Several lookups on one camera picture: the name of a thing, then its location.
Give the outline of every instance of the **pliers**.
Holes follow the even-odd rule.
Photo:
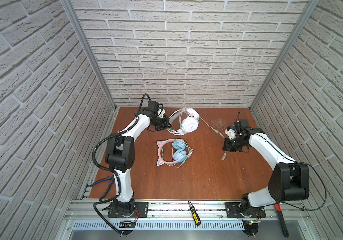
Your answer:
[[[108,181],[108,180],[110,180],[110,183],[109,183],[105,193],[102,195],[102,197],[99,198],[100,201],[102,201],[102,199],[104,199],[106,197],[107,193],[110,191],[111,185],[113,185],[113,183],[114,183],[114,177],[107,177],[105,179],[98,180],[98,181],[94,182],[92,185],[90,185],[90,187],[94,187],[95,185],[97,185],[101,182]]]

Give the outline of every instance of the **metal rail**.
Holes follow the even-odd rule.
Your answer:
[[[93,209],[93,203],[97,200],[73,200],[65,214],[65,220],[100,220]],[[162,199],[138,199],[136,201],[149,202],[148,217],[149,220],[191,220],[191,212],[187,200],[162,200]],[[237,202],[236,200],[192,200],[197,213],[202,221],[204,220],[241,220],[241,218],[227,218],[225,202]],[[295,201],[294,205],[303,207],[302,202]],[[100,204],[98,209],[103,209],[109,204]],[[310,220],[306,212],[296,209],[292,206],[282,204],[282,213],[286,220]],[[111,220],[127,218],[108,218],[107,211],[102,214]],[[265,207],[265,220],[278,220],[274,206]]]
[[[81,22],[78,19],[73,4],[71,3],[71,0],[62,0],[62,4],[67,16],[69,17],[70,23],[73,25],[73,29],[78,36],[79,42],[81,43],[82,48],[85,51],[88,60],[90,61],[90,65],[92,66],[94,73],[97,76],[97,80],[102,87],[103,93],[105,94],[109,105],[111,106],[113,111],[115,111],[116,105],[105,83],[105,79],[102,75],[101,69],[97,63],[97,60],[95,59],[92,47],[90,46],[89,41],[87,40],[85,32],[83,31]]]
[[[295,41],[297,40],[299,34],[301,33],[303,27],[306,25],[309,17],[313,13],[315,7],[318,5],[318,2],[320,0],[309,0],[307,5],[305,6],[305,9],[303,10],[301,17],[299,18],[297,24],[295,25],[293,31],[290,33],[288,39],[286,40],[284,46],[282,47],[281,51],[279,52],[277,58],[275,59],[271,69],[266,75],[266,78],[264,82],[262,83],[257,95],[255,96],[253,102],[251,103],[249,109],[253,110],[257,104],[260,98],[262,97],[262,94],[264,93],[265,89],[269,85],[270,81],[273,79],[275,72],[278,70],[279,66],[284,61],[287,53],[290,51],[292,46],[294,45]]]

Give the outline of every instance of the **white headphones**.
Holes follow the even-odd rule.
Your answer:
[[[181,122],[182,113],[186,113],[188,117]],[[193,108],[185,107],[172,113],[169,117],[170,124],[172,124],[172,122],[178,117],[180,129],[175,131],[171,128],[168,128],[168,131],[170,133],[174,135],[185,135],[186,133],[193,132],[197,129],[199,122],[199,114]]]

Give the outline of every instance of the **aluminum frame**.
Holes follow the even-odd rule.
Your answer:
[[[117,118],[119,109],[120,108],[117,107],[116,111],[113,111],[111,113],[111,115],[109,116],[109,118],[107,119],[106,124],[105,124],[105,131],[102,133],[101,139],[105,138],[108,135],[108,133],[111,132],[111,130],[113,129],[113,126],[114,126],[115,120]],[[101,163],[101,161],[102,161],[102,156],[104,153],[103,150],[106,148],[106,144],[107,144],[107,142],[104,142],[99,147],[99,149],[95,155],[96,156],[95,158],[97,159],[98,163]],[[94,164],[91,164],[91,163],[88,163],[88,165],[89,165],[89,168],[88,168],[87,173],[85,175],[85,179],[82,182],[80,191],[78,192],[77,199],[83,199],[85,192],[87,192],[87,190],[88,190],[87,187],[91,183],[93,183],[95,177],[97,176],[98,168]]]
[[[114,103],[113,97],[111,96],[111,93],[109,91],[109,88],[107,87],[107,84],[105,83],[105,79],[103,78],[102,71],[99,67],[99,64],[97,63],[97,59],[94,56],[92,47],[90,46],[89,41],[87,40],[85,31],[82,28],[81,22],[77,16],[77,13],[75,12],[74,6],[71,2],[71,0],[62,0],[63,8],[65,9],[65,12],[67,16],[69,17],[70,23],[73,25],[73,29],[75,33],[78,36],[79,42],[82,45],[83,50],[85,51],[85,54],[90,61],[90,65],[92,66],[92,69],[94,70],[94,73],[97,77],[98,82],[100,83],[103,93],[105,94],[109,105],[113,109],[113,111],[116,111],[116,104]]]
[[[101,220],[93,209],[93,203],[98,200],[83,199],[73,200],[70,203],[68,211],[65,214],[61,228],[57,234],[57,240],[68,240],[74,223],[77,220]],[[186,200],[170,200],[170,199],[136,199],[136,201],[149,202],[148,217],[146,220],[152,220],[155,223],[172,220],[175,222],[192,221],[189,204]],[[236,200],[192,200],[201,221],[215,221],[217,223],[226,223],[228,220],[245,220],[245,218],[228,218],[225,209],[225,202],[237,202]],[[301,201],[293,202],[294,205],[303,207]],[[100,204],[98,209],[107,207],[109,204]],[[306,240],[319,240],[317,231],[311,221],[311,218],[306,212],[296,209],[287,204],[281,204],[282,213],[286,220],[297,220],[301,227],[303,236]],[[264,221],[278,220],[278,215],[273,205],[265,207],[266,218],[259,219],[258,222],[263,224]],[[109,221],[116,220],[133,220],[134,218],[109,218],[107,211],[102,213]],[[256,221],[256,218],[248,218],[248,220]]]
[[[266,75],[264,82],[262,83],[260,89],[258,90],[257,95],[255,96],[253,102],[251,103],[249,109],[252,111],[258,104],[258,101],[262,97],[267,86],[270,84],[271,80],[273,79],[275,72],[281,66],[282,62],[284,61],[287,53],[289,53],[290,49],[293,47],[295,41],[297,40],[299,34],[305,27],[309,17],[313,13],[315,7],[318,5],[320,0],[309,0],[303,9],[303,12],[295,25],[293,31],[290,33],[289,37],[287,38],[284,46],[282,47],[281,51],[279,52],[277,58],[275,59],[272,67],[270,68],[269,72]]]

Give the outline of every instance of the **black cable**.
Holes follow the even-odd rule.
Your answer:
[[[261,138],[263,138],[267,143],[269,143],[269,144],[270,144],[270,145],[271,145],[271,146],[272,146],[281,156],[283,156],[286,160],[292,161],[292,162],[294,162],[294,163],[296,162],[296,161],[293,161],[293,160],[288,159],[287,157],[285,157],[280,151],[278,151],[278,150],[274,147],[273,144],[271,144],[269,141],[267,141],[266,138],[262,137],[262,136],[259,135],[258,133],[255,133],[255,134],[258,135],[258,136],[260,136]],[[289,203],[287,203],[287,202],[283,202],[283,203],[284,203],[284,204],[287,204],[287,205],[290,205],[290,206],[292,206],[292,207],[295,207],[295,208],[297,208],[297,209],[301,209],[301,210],[303,210],[303,211],[316,211],[316,210],[319,210],[319,209],[321,209],[321,208],[325,205],[325,203],[326,203],[326,196],[327,196],[326,186],[325,186],[325,184],[323,183],[322,178],[319,176],[318,172],[314,169],[313,166],[311,166],[310,164],[304,163],[304,162],[299,162],[299,163],[308,165],[308,166],[310,166],[310,167],[313,169],[313,171],[315,172],[315,174],[317,175],[317,177],[319,178],[319,180],[321,181],[321,183],[322,183],[322,185],[323,185],[323,189],[325,190],[325,198],[323,199],[322,205],[321,205],[320,207],[316,208],[316,209],[306,209],[306,208],[294,206],[294,205],[289,204]]]
[[[241,113],[241,110],[239,110],[238,111],[238,115],[237,115],[237,119],[236,119],[236,121],[238,121],[239,120],[239,114]]]
[[[141,103],[140,103],[140,107],[138,108],[138,112],[141,110],[142,108],[142,103],[143,103],[143,99],[145,98],[145,96],[148,97],[148,99],[151,101],[151,98],[149,97],[149,95],[147,93],[145,93],[143,96],[142,96],[142,99],[141,99]]]
[[[102,145],[102,143],[106,142],[108,139],[112,138],[112,137],[116,137],[116,136],[119,136],[119,135],[122,135],[128,131],[130,131],[139,121],[139,117],[138,117],[138,114],[135,113],[135,116],[136,116],[136,119],[135,119],[135,122],[130,126],[128,127],[126,130],[123,130],[121,132],[118,132],[118,133],[114,133],[114,134],[111,134],[109,135],[108,137],[102,139],[99,143],[97,143],[97,145],[94,147],[93,149],[93,152],[92,152],[92,161],[93,161],[93,164],[97,166],[97,168],[100,168],[102,170],[105,170],[105,171],[108,171],[108,172],[112,172],[115,176],[116,176],[116,180],[117,180],[117,189],[118,189],[118,195],[116,195],[115,197],[111,198],[111,199],[107,199],[107,200],[103,200],[103,201],[99,201],[99,202],[95,202],[93,204],[93,208],[94,210],[96,211],[96,213],[102,218],[102,220],[107,224],[109,225],[109,227],[111,227],[115,232],[119,233],[119,234],[122,234],[122,235],[127,235],[129,233],[126,233],[125,234],[125,231],[120,231],[118,229],[116,229],[111,223],[108,222],[108,220],[106,220],[106,218],[100,213],[100,211],[97,209],[96,205],[98,204],[104,204],[104,203],[107,203],[107,202],[110,202],[114,199],[116,199],[119,194],[121,193],[121,180],[118,176],[118,173],[114,170],[114,169],[110,169],[108,167],[104,167],[102,165],[100,165],[97,160],[95,159],[95,154],[98,150],[98,148]]]
[[[101,214],[101,212],[97,209],[97,205],[98,204],[105,204],[105,203],[108,203],[114,199],[116,199],[119,195],[116,195],[115,197],[111,198],[111,199],[107,199],[107,200],[103,200],[103,201],[99,201],[99,202],[95,202],[93,204],[93,208],[95,210],[95,212],[98,214],[98,216],[100,216],[100,218],[102,218],[102,220],[109,226],[111,227],[111,229],[113,229],[116,233],[118,233],[119,235],[128,235],[130,232],[126,232],[125,231],[121,231],[121,230],[118,230],[117,228],[115,228],[111,223],[109,223],[109,221]]]
[[[107,195],[107,194],[109,193],[109,191],[110,191],[111,185],[113,185],[113,183],[114,183],[113,180],[110,180],[109,185],[107,186],[107,189],[106,189],[105,193],[104,193],[98,200],[102,201],[102,200],[106,197],[106,195]]]
[[[295,207],[295,208],[297,208],[297,209],[301,209],[301,210],[303,210],[303,211],[316,211],[316,210],[318,210],[318,209],[321,209],[321,208],[323,207],[323,205],[325,205],[325,203],[326,203],[326,196],[327,196],[326,187],[325,187],[325,184],[323,183],[321,177],[319,176],[318,172],[314,169],[313,166],[311,166],[310,164],[304,163],[304,162],[301,162],[301,163],[310,166],[310,167],[313,169],[313,171],[315,172],[315,174],[318,176],[319,180],[321,180],[321,183],[322,183],[322,185],[323,185],[323,189],[325,190],[325,199],[323,200],[322,205],[319,206],[319,207],[316,208],[316,209],[306,209],[306,208],[294,206],[294,205],[289,204],[289,203],[287,203],[287,202],[283,202],[283,203],[284,203],[284,204],[287,204],[287,205],[290,205],[290,206],[292,206],[292,207]]]

